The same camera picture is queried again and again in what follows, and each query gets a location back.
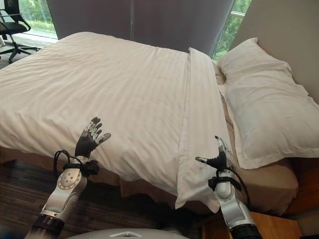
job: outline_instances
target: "white duvet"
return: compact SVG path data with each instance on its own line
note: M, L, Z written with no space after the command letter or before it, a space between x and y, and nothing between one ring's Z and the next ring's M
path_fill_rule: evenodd
M82 32L0 70L3 147L73 154L95 116L112 137L92 159L177 195L177 208L201 200L218 210L215 170L194 160L217 155L215 135L230 146L208 56Z

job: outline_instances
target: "green foliage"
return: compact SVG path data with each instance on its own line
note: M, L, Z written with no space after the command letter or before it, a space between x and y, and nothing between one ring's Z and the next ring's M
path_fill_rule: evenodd
M233 11L246 13L251 0L236 0L233 6Z
M251 0L236 0L235 4L233 6L233 11L246 13ZM224 31L222 33L222 36L220 38L220 41L217 44L217 47L215 49L215 53L213 55L214 59L219 59L222 55L224 55L231 43L234 40L234 37L237 33L238 28L240 27L240 24L242 22L243 18L238 16L229 16L225 26Z
M46 0L19 0L19 8L33 30L55 33Z
M28 21L29 25L32 27L33 30L39 32L48 32L55 34L55 29L53 23L51 22L44 22L44 21Z

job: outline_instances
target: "office chair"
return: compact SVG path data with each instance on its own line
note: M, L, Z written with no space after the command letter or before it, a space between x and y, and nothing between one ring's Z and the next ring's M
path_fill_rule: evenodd
M5 21L5 17L11 17L14 22ZM6 34L9 35L14 48L0 52L0 55L12 52L11 56L9 57L9 63L12 63L12 59L16 54L25 53L30 55L31 53L27 52L26 50L39 50L37 47L18 47L17 43L12 37L12 34L26 32L30 29L31 27L29 24L21 16L19 0L4 0L4 9L0 9L0 35L2 35L4 40L7 40Z

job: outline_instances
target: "pillowcase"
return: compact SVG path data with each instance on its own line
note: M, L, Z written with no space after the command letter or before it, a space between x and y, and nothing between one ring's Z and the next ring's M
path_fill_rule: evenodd
M319 156L319 106L294 83L286 62L269 56L252 38L226 53L219 65L241 168Z

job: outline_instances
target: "robotic arm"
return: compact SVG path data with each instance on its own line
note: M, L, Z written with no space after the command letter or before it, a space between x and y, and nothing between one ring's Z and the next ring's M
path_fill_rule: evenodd
M64 223L87 184L87 177L99 171L98 162L89 161L89 157L99 144L111 137L110 133L100 135L101 126L99 118L91 120L76 144L74 157L66 151L58 151L55 154L54 167L60 153L67 155L69 163L63 167L64 171L57 180L55 190L48 198L26 239L55 239L60 235Z
M235 165L231 161L233 159L232 153L220 137L215 136L215 138L219 144L219 155L211 159L202 157L196 157L195 159L217 169L216 177L210 179L208 185L214 191L215 197L220 203L224 220L233 239L262 239L249 210L241 201L240 191L244 187L247 204L250 204L245 184L236 173Z
M44 205L40 216L33 224L26 239L57 239L66 220L87 184L87 177L97 174L98 162L89 160L91 152L101 143L111 137L110 133L100 135L102 130L100 119L95 117L83 130L75 148L75 156L67 151L58 151L54 156L54 168L59 154L68 157L63 173L58 177L53 193ZM225 222L233 239L262 239L258 229L250 216L249 210L241 201L240 191L247 189L235 171L232 154L224 141L215 137L219 143L219 155L216 158L196 157L196 160L217 169L216 177L208 181L208 185L215 193L220 203Z

